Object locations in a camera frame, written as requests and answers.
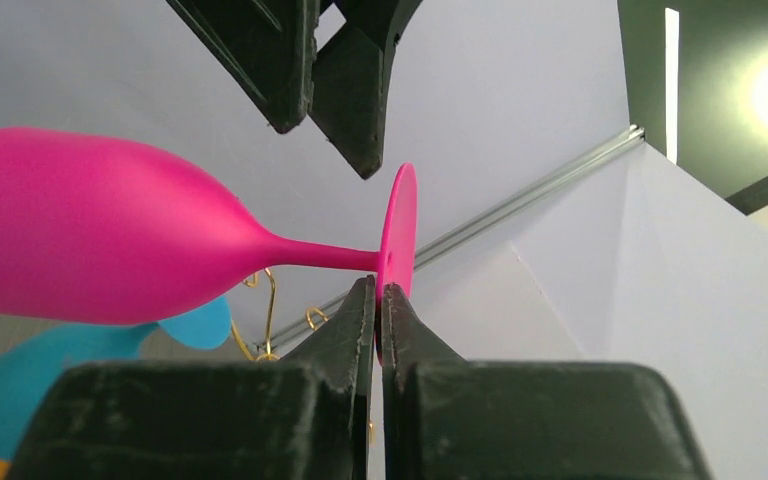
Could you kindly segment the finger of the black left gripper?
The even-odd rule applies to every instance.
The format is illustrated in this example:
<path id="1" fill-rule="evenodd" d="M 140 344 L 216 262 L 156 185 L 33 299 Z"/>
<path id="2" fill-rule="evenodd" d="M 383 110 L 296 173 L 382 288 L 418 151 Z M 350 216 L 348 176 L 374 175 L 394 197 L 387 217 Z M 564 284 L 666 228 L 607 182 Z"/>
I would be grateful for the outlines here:
<path id="1" fill-rule="evenodd" d="M 327 1 L 345 19 L 313 65 L 309 116 L 364 180 L 382 166 L 396 48 L 420 0 Z"/>
<path id="2" fill-rule="evenodd" d="M 180 0 L 169 5 L 276 132 L 285 134 L 304 120 L 313 101 L 318 1 Z"/>

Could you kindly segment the magenta plastic goblet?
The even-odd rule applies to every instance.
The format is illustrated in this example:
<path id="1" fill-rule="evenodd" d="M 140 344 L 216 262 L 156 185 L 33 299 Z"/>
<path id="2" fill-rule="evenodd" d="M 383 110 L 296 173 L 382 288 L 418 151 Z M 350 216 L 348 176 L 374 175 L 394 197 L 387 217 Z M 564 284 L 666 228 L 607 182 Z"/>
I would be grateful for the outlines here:
<path id="1" fill-rule="evenodd" d="M 0 314 L 138 325 L 198 308 L 254 273 L 294 265 L 412 285 L 415 168 L 398 170 L 380 246 L 279 236 L 199 166 L 106 136 L 0 128 Z"/>

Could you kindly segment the gold wire glass rack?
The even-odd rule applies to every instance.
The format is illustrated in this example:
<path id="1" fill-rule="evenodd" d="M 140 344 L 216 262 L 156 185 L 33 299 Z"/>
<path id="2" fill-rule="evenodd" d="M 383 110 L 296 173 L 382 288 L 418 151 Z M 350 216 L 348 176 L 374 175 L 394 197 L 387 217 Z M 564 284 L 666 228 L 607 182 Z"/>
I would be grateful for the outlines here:
<path id="1" fill-rule="evenodd" d="M 230 320 L 231 338 L 234 340 L 235 344 L 237 345 L 238 349 L 240 350 L 244 358 L 252 362 L 270 362 L 270 361 L 277 361 L 280 359 L 280 356 L 273 351 L 273 344 L 272 344 L 273 318 L 274 318 L 274 308 L 275 308 L 275 301 L 276 301 L 276 294 L 277 294 L 277 281 L 274 277 L 274 274 L 269 268 L 265 268 L 261 272 L 268 279 L 270 293 L 269 293 L 269 300 L 268 300 L 268 305 L 266 309 L 263 346 L 256 348 L 257 354 L 254 354 L 252 352 L 252 349 L 249 347 L 249 344 L 245 341 L 244 337 L 241 335 L 241 332 L 237 324 L 235 323 L 235 321 L 233 319 Z M 244 279 L 243 285 L 252 289 L 257 288 L 258 285 L 260 284 L 261 272 L 255 272 L 250 277 Z M 305 321 L 312 332 L 318 330 L 321 326 L 325 325 L 329 320 L 330 320 L 330 317 L 319 307 L 310 306 L 305 310 Z"/>

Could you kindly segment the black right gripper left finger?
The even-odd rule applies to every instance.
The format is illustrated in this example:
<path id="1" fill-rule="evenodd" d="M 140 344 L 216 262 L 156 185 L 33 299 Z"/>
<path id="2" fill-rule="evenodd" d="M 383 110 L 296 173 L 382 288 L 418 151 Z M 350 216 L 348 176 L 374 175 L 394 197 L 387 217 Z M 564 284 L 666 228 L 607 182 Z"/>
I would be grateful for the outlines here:
<path id="1" fill-rule="evenodd" d="M 273 362 L 95 362 L 60 376 L 10 479 L 363 479 L 375 281 Z"/>

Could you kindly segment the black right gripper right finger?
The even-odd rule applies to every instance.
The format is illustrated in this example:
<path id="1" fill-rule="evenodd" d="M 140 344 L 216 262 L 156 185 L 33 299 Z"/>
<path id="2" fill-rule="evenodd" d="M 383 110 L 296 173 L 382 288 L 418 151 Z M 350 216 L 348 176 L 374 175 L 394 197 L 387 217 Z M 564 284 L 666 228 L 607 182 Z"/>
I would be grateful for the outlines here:
<path id="1" fill-rule="evenodd" d="M 390 479 L 707 479 L 681 402 L 634 363 L 467 360 L 381 296 Z"/>

